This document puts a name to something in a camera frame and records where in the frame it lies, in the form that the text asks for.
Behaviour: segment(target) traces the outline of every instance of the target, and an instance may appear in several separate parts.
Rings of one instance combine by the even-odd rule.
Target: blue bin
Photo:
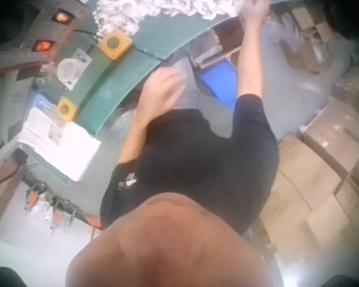
[[[237,89],[237,71],[228,60],[222,60],[199,74],[210,92],[225,105],[234,105]]]

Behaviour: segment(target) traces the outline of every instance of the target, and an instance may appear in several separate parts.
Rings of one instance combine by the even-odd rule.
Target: black shirt
[[[102,225],[107,228],[151,196],[175,192],[242,234],[265,204],[278,163],[277,141],[259,97],[237,100],[228,139],[213,133],[200,111],[172,110],[148,126],[139,158],[115,167],[102,200]],[[124,187],[131,173],[137,181]]]

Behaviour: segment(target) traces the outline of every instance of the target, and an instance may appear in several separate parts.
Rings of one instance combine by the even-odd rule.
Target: workbench
[[[272,3],[284,1],[272,0]],[[96,3],[97,0],[89,0],[86,5],[94,10]],[[166,59],[192,39],[228,18],[227,15],[223,15],[213,20],[204,20],[197,14],[191,17],[185,15],[169,17],[160,14],[157,17],[146,17],[140,22],[139,31],[131,38],[135,47],[158,58]],[[92,15],[77,29],[95,33],[97,26]],[[91,36],[73,32],[57,54],[54,65],[57,67],[62,59],[71,57],[77,48],[87,51],[93,46],[93,42]],[[104,64],[109,61],[101,51],[95,53],[93,60]],[[82,79],[75,86],[74,93],[64,89],[57,78],[41,85],[39,92],[55,104],[64,95],[75,105],[79,105],[75,122],[95,135],[128,93],[160,63],[160,60],[132,49],[122,59],[115,61],[104,73],[96,69],[88,73],[84,72]],[[98,73],[101,73],[101,76],[93,84],[91,77],[96,77]],[[82,94],[87,94],[85,99],[82,98]]]

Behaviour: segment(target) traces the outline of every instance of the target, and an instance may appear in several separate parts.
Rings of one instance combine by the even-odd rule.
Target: white plastic pieces
[[[118,28],[127,35],[139,29],[139,22],[146,16],[160,13],[171,17],[199,13],[212,20],[218,14],[237,16],[244,0],[99,0],[93,17],[98,26],[97,34],[105,36]]]

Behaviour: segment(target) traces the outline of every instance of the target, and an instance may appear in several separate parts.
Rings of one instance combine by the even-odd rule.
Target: hand
[[[245,25],[261,28],[269,13],[270,0],[245,0],[242,7],[242,16]]]
[[[171,110],[185,90],[184,75],[174,68],[159,68],[145,82],[135,120],[147,127],[155,118]]]

